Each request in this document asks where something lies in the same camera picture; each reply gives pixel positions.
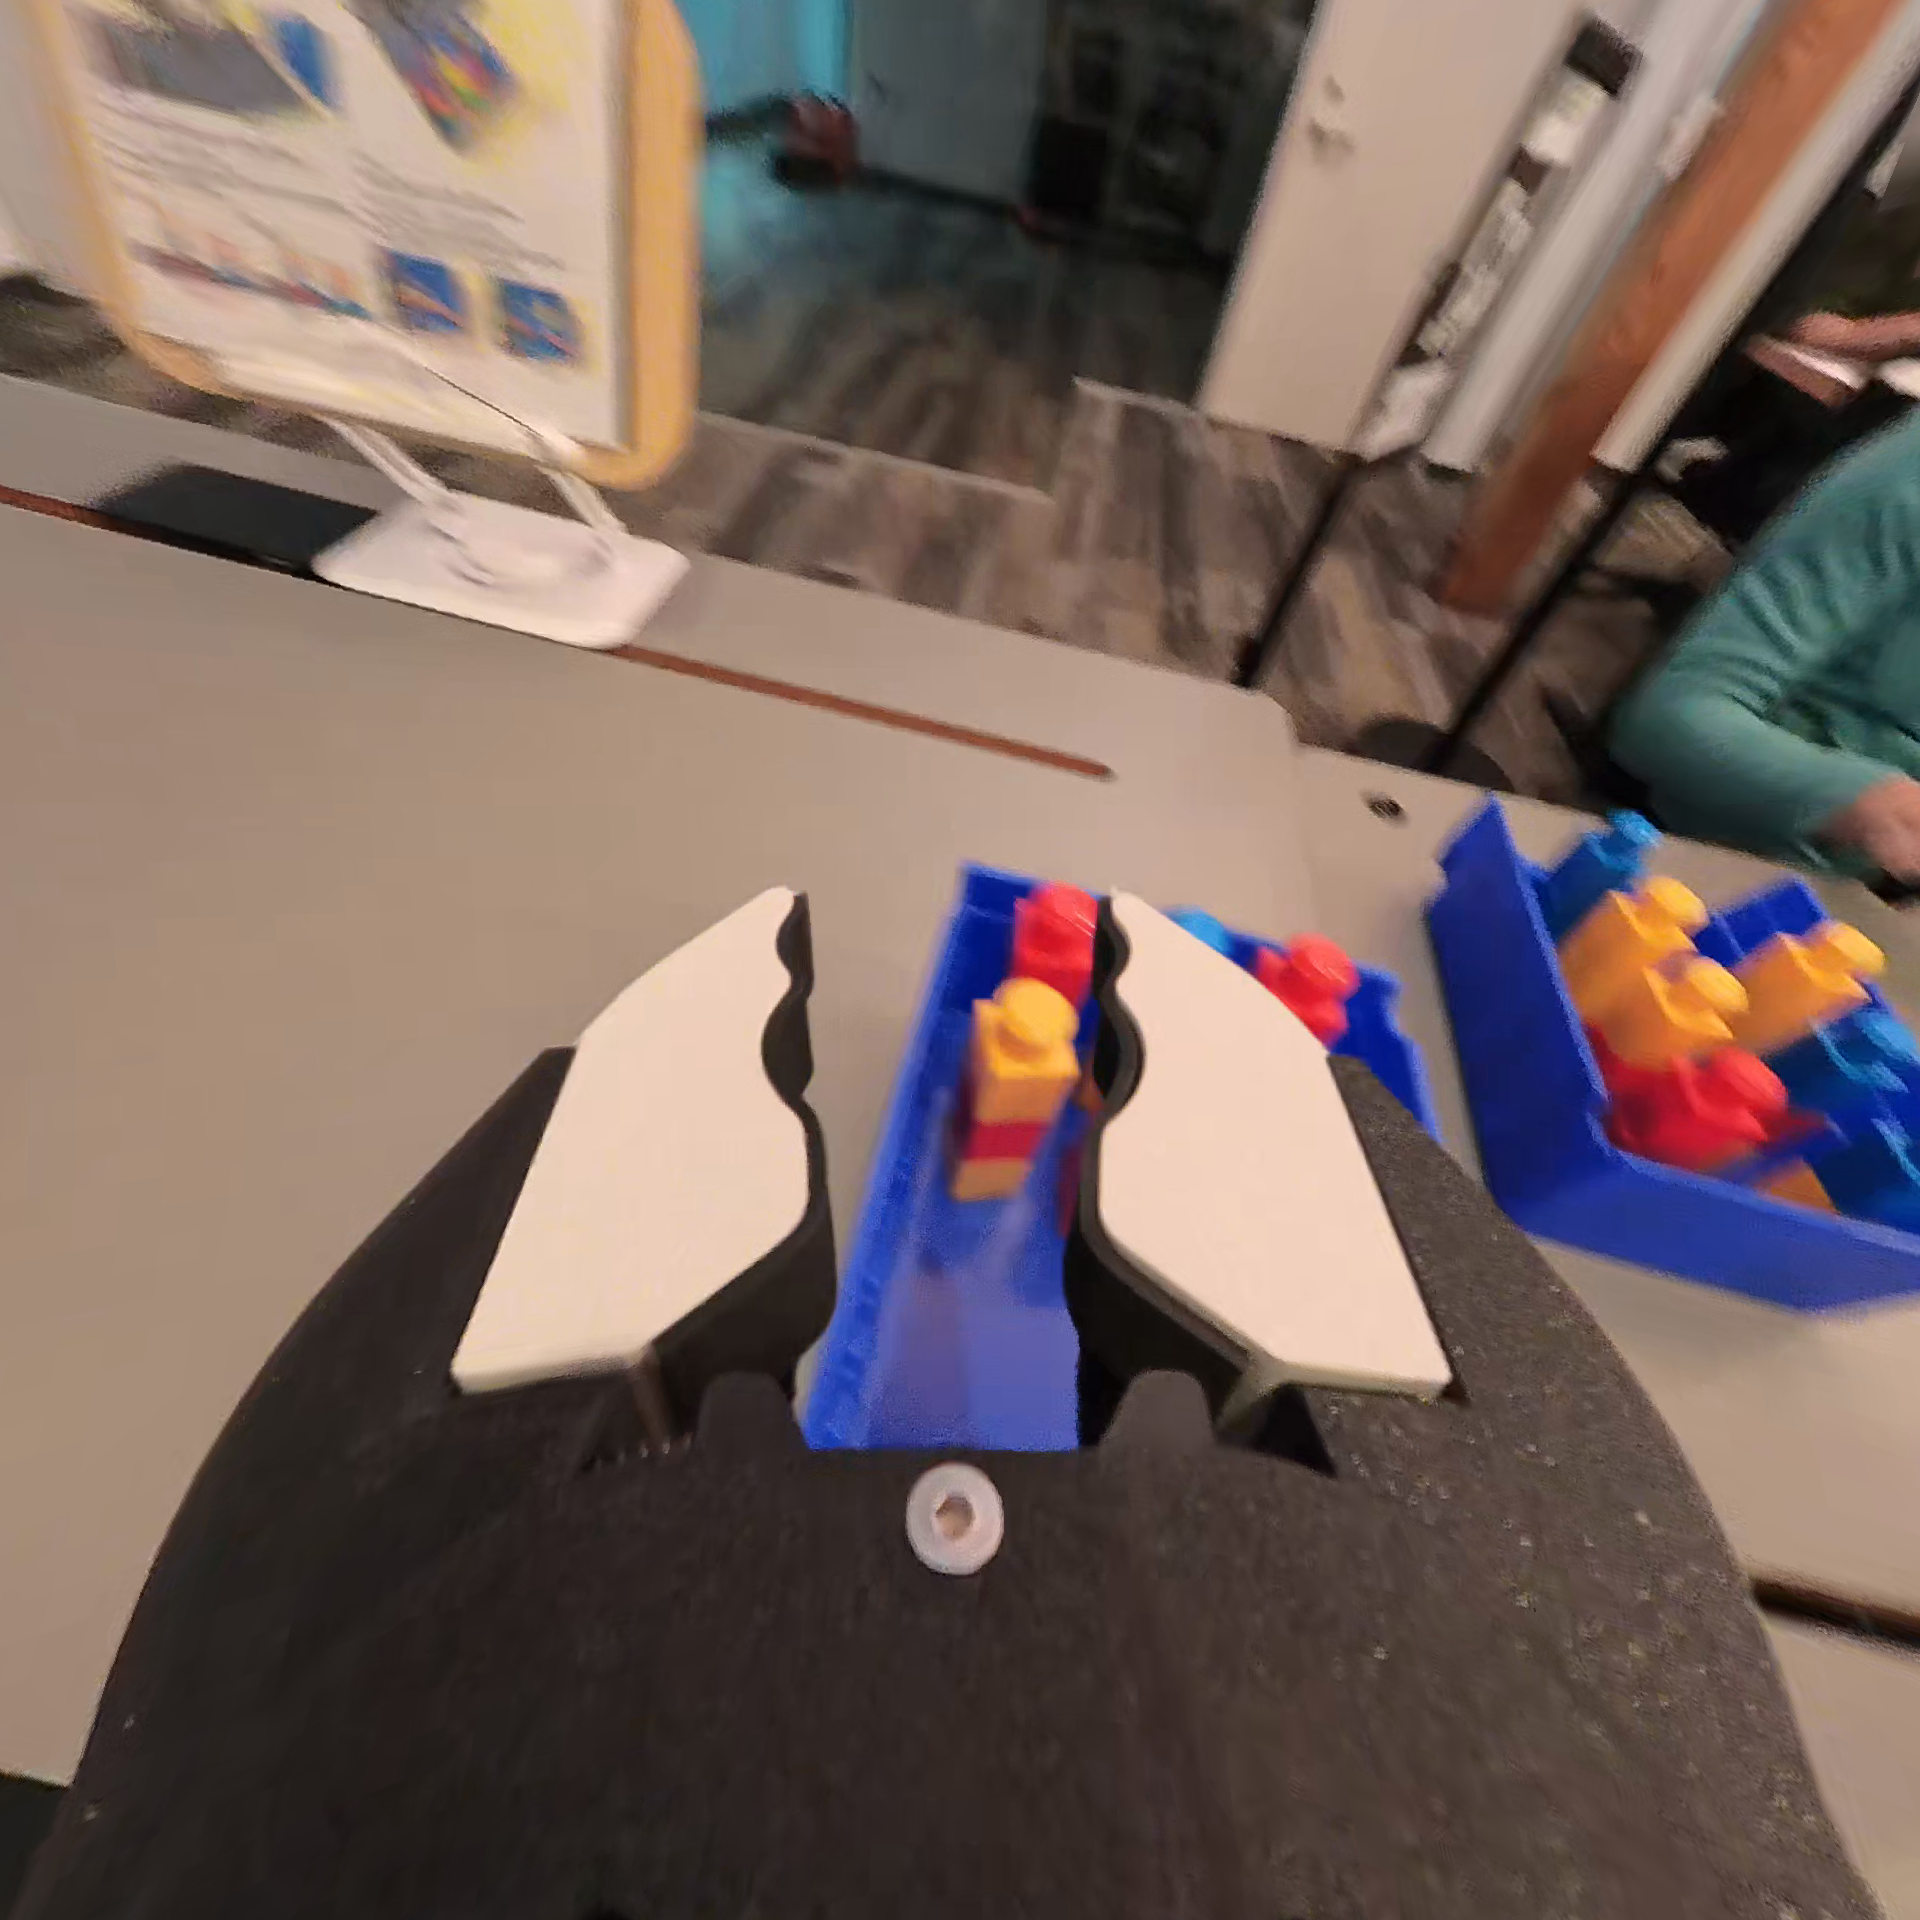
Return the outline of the black flat pad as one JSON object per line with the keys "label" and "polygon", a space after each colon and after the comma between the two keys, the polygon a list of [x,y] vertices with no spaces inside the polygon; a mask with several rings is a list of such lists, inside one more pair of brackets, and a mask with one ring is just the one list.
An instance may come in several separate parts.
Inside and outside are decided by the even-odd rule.
{"label": "black flat pad", "polygon": [[92,500],[122,533],[192,553],[317,580],[317,559],[377,509],[252,474],[170,462]]}

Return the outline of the brown wooden column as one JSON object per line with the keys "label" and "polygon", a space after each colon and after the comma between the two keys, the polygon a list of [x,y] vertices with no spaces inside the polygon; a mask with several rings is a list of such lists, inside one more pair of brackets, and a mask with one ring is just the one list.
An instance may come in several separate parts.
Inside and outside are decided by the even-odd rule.
{"label": "brown wooden column", "polygon": [[1601,286],[1553,383],[1479,488],[1435,598],[1499,614],[1566,495],[1788,161],[1897,13],[1893,2],[1772,4],[1700,147]]}

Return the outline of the printed instruction sheet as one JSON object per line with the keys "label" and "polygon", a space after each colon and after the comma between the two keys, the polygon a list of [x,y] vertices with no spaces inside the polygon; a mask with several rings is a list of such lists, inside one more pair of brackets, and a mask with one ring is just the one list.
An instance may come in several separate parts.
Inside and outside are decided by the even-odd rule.
{"label": "printed instruction sheet", "polygon": [[108,310],[204,383],[632,426],[621,4],[46,4]]}

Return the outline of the instruction sheet on stand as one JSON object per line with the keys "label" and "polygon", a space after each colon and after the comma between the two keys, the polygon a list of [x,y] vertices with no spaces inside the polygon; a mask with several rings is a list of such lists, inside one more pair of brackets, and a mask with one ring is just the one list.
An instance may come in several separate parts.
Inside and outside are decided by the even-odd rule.
{"label": "instruction sheet on stand", "polygon": [[46,4],[4,4],[19,20],[28,90],[79,197],[84,296],[148,368],[204,396],[317,420],[384,472],[400,500],[317,559],[319,580],[369,597],[483,621],[575,650],[621,650],[685,580],[678,550],[632,535],[609,491],[653,486],[685,453],[696,420],[702,340],[698,169],[705,124],[698,63],[682,13],[623,6],[630,400],[628,438],[583,448],[519,423],[510,450],[419,435],[338,404],[274,402],[204,383],[201,365],[128,336],[104,296],[104,227],[67,120]]}

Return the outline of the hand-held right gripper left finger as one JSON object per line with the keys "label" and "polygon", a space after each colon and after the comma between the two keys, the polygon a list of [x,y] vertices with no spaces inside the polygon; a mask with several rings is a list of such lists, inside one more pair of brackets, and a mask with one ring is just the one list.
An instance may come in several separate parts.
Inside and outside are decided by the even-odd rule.
{"label": "hand-held right gripper left finger", "polygon": [[809,910],[771,885],[638,974],[573,1043],[449,1377],[625,1377],[659,1435],[708,1386],[792,1401],[835,1308]]}

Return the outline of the blue plastic bin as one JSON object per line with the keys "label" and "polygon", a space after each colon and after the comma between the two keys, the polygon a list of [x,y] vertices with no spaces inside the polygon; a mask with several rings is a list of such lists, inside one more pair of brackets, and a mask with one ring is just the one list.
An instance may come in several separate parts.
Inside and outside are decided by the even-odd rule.
{"label": "blue plastic bin", "polygon": [[1537,901],[1543,869],[1486,794],[1439,853],[1427,939],[1483,1182],[1527,1233],[1777,1308],[1914,1299],[1915,1070],[1839,1116],[1816,1154],[1875,1178],[1894,1219],[1818,1213],[1755,1186],[1626,1154]]}
{"label": "blue plastic bin", "polygon": [[[949,1192],[973,1000],[1006,979],[1015,905],[1036,879],[972,864],[936,946],[881,1127],[840,1306],[803,1410],[818,1448],[1069,1448],[1081,1356],[1066,1303],[1079,1157],[1097,1094],[1052,1122],[1003,1202]],[[1426,1067],[1395,1021],[1397,983],[1360,970],[1331,1050],[1432,1134]]]}

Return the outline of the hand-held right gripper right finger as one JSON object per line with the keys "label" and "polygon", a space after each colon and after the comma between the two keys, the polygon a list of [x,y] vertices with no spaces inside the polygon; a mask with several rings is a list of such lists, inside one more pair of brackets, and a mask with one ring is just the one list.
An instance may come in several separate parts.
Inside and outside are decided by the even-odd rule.
{"label": "hand-held right gripper right finger", "polygon": [[1066,1247],[1083,1369],[1114,1394],[1186,1373],[1230,1435],[1291,1388],[1444,1400],[1453,1366],[1329,1046],[1139,895],[1100,905],[1094,1000]]}

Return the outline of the white door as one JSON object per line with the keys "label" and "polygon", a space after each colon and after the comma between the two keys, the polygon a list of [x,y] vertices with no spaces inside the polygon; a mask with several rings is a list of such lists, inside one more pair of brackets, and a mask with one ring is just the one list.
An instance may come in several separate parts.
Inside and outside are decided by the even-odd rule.
{"label": "white door", "polygon": [[1347,445],[1585,13],[1315,4],[1197,413]]}

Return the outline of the black pole stand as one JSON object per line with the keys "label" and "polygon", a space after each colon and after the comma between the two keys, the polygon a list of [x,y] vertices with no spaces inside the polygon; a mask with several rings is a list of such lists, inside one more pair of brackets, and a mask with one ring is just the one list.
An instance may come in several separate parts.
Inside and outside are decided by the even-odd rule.
{"label": "black pole stand", "polygon": [[1283,651],[1287,628],[1306,597],[1329,541],[1336,536],[1357,488],[1367,481],[1373,462],[1353,451],[1341,453],[1331,466],[1309,525],[1298,539],[1291,559],[1275,585],[1256,633],[1238,647],[1232,686],[1259,690]]}

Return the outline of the black tripod stand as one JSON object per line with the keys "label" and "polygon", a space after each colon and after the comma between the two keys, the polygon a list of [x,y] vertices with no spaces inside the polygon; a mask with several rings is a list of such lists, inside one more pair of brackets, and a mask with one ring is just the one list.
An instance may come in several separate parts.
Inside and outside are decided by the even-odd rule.
{"label": "black tripod stand", "polygon": [[1500,796],[1522,796],[1523,783],[1479,744],[1481,723],[1493,715],[1506,687],[1538,651],[1562,604],[1599,569],[1601,552],[1618,535],[1640,493],[1666,489],[1668,484],[1661,471],[1672,465],[1674,445],[1686,437],[1686,427],[1668,426],[1634,466],[1602,468],[1607,488],[1601,491],[1595,514],[1500,630],[1490,655],[1476,666],[1472,681],[1444,722],[1409,715],[1379,718],[1352,736],[1347,753],[1373,765],[1470,783]]}

